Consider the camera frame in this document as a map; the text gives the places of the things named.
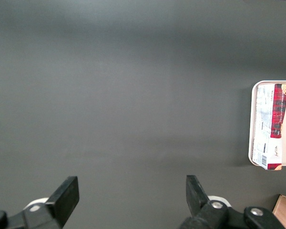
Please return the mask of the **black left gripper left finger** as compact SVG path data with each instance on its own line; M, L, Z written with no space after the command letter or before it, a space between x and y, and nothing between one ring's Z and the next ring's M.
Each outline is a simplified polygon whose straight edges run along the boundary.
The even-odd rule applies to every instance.
M0 229L62 229L79 199L78 178L67 177L50 197L31 201L14 216L0 210Z

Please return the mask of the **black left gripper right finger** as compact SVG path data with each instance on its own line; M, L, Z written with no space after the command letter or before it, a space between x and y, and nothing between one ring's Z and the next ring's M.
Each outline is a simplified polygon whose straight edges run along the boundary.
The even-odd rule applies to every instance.
M186 202L191 212L181 229L283 229L283 224L269 210L246 207L234 210L224 198L211 198L194 175L186 176Z

